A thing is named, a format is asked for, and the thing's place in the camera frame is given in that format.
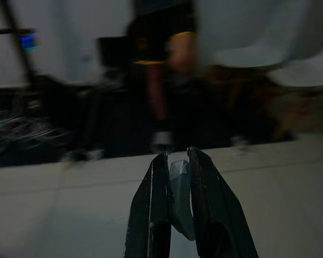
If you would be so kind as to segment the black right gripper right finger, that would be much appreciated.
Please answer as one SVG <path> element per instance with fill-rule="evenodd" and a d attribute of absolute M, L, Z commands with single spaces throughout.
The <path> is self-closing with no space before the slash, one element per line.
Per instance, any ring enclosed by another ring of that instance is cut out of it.
<path fill-rule="evenodd" d="M 191 199 L 198 255 L 257 257 L 241 204 L 212 159 L 194 147 L 187 154 L 192 169 Z"/>

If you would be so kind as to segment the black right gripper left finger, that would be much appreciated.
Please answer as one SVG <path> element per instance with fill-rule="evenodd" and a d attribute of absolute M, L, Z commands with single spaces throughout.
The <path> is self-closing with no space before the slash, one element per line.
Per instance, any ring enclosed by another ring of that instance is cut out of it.
<path fill-rule="evenodd" d="M 124 257 L 170 256 L 171 189 L 166 154 L 157 155 L 131 202 Z"/>

